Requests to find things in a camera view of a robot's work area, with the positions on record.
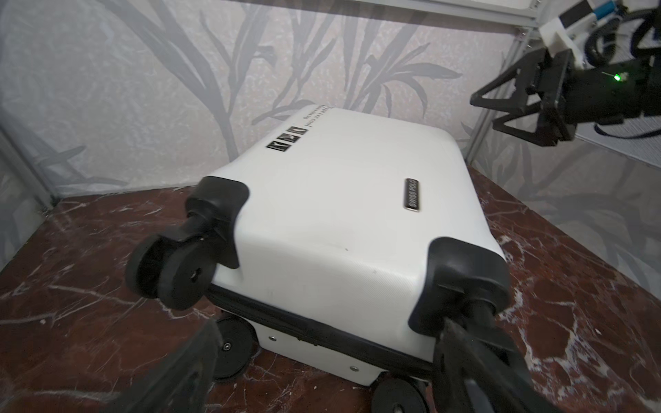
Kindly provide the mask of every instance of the marble tabletop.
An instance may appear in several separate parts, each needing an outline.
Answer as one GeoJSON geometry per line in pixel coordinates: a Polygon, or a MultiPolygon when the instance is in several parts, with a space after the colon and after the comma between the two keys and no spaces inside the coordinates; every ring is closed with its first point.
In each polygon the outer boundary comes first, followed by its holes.
{"type": "MultiPolygon", "coordinates": [[[[506,253],[498,321],[566,412],[661,411],[661,302],[471,170],[506,253]]],[[[219,314],[123,284],[133,247],[184,219],[190,188],[61,201],[0,274],[0,412],[93,412],[219,314]]],[[[369,388],[260,351],[208,412],[369,412],[369,388]]]]}

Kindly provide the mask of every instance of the robotic arm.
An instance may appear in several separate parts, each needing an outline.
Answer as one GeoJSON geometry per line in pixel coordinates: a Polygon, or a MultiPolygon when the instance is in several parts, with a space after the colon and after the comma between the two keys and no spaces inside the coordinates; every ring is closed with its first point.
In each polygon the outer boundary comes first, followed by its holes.
{"type": "MultiPolygon", "coordinates": [[[[599,125],[621,124],[624,119],[661,115],[661,47],[641,48],[641,40],[654,29],[661,34],[661,3],[656,9],[627,13],[619,6],[617,17],[597,28],[588,37],[586,59],[594,69],[577,70],[575,51],[568,48],[553,57],[549,48],[534,50],[505,70],[471,96],[471,104],[507,114],[493,121],[501,131],[539,146],[555,146],[558,141],[574,139],[576,125],[596,122],[599,125]],[[608,64],[614,54],[615,33],[620,22],[642,20],[631,38],[634,59],[608,64]],[[599,39],[604,51],[597,50],[599,39]],[[514,92],[508,98],[485,98],[484,95],[514,79],[514,92]],[[529,97],[539,100],[528,104],[529,97]],[[539,113],[534,132],[505,123],[539,113]]],[[[636,137],[654,136],[659,131],[636,137]]]]}

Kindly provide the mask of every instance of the black printed logo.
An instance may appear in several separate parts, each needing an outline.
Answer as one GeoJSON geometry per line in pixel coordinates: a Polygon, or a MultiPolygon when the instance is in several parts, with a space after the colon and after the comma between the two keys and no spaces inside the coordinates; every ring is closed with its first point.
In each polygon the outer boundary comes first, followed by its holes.
{"type": "Polygon", "coordinates": [[[290,135],[288,133],[283,133],[282,135],[278,136],[276,139],[280,139],[281,141],[287,141],[287,142],[295,143],[299,138],[300,138],[300,136],[290,135]]]}
{"type": "Polygon", "coordinates": [[[269,143],[266,147],[271,148],[271,149],[275,149],[277,151],[284,152],[287,149],[289,149],[290,146],[291,145],[289,143],[282,143],[282,142],[278,142],[278,141],[273,141],[273,142],[269,143]]]}
{"type": "Polygon", "coordinates": [[[415,179],[404,181],[404,208],[420,211],[420,183],[415,179]]]}
{"type": "Polygon", "coordinates": [[[295,126],[292,126],[291,128],[287,129],[287,132],[296,133],[297,135],[305,135],[305,132],[307,132],[307,129],[297,128],[295,126]]]}

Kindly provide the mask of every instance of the white suitcase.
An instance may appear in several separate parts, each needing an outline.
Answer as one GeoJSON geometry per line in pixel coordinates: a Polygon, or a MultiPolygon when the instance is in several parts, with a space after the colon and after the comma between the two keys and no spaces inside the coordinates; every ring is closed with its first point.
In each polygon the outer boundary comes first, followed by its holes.
{"type": "Polygon", "coordinates": [[[256,340],[361,385],[429,381],[444,317],[508,303],[503,252],[437,128],[308,106],[205,177],[186,210],[136,249],[127,283],[174,309],[206,295],[250,323],[219,322],[218,379],[256,340]]]}

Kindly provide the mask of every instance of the suitcase wheel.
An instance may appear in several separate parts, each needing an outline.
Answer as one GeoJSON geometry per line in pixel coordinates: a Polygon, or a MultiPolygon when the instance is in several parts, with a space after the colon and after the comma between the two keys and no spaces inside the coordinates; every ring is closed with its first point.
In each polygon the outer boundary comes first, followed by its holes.
{"type": "Polygon", "coordinates": [[[371,413],[429,413],[424,385],[412,379],[388,378],[378,384],[371,401],[371,413]]]}
{"type": "Polygon", "coordinates": [[[203,296],[215,274],[215,260],[202,241],[182,244],[165,260],[158,297],[167,307],[186,310],[203,296]]]}
{"type": "Polygon", "coordinates": [[[246,371],[259,343],[253,326],[240,317],[226,313],[216,325],[223,336],[223,343],[218,350],[214,380],[227,383],[246,371]]]}
{"type": "Polygon", "coordinates": [[[156,298],[161,263],[166,248],[158,235],[138,244],[126,263],[126,285],[144,298],[156,298]]]}

